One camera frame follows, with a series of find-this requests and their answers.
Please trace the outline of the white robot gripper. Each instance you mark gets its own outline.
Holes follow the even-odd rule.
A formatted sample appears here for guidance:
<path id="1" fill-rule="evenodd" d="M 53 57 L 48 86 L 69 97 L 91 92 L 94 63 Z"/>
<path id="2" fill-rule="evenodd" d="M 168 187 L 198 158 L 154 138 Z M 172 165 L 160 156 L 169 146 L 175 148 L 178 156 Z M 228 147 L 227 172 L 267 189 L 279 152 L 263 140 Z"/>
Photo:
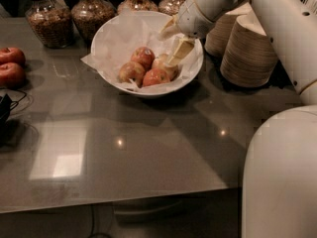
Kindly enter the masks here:
<path id="1" fill-rule="evenodd" d="M 215 23 L 203 15 L 195 0 L 185 0 L 178 14 L 173 15 L 158 33 L 160 41 L 168 40 L 180 33 L 185 35 L 174 39 L 165 63 L 169 66 L 179 65 L 193 50 L 193 38 L 204 39 L 214 26 Z"/>

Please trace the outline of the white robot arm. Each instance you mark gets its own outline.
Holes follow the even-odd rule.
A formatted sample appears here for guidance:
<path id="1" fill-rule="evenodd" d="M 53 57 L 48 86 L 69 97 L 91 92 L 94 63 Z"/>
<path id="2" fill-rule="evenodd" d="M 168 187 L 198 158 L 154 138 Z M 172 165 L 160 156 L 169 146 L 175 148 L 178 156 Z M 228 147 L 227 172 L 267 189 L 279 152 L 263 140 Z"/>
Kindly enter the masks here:
<path id="1" fill-rule="evenodd" d="M 203 38 L 242 1 L 251 4 L 302 104 L 266 120 L 249 145 L 241 238 L 317 238 L 317 16 L 299 0 L 186 0 L 161 35 Z"/>

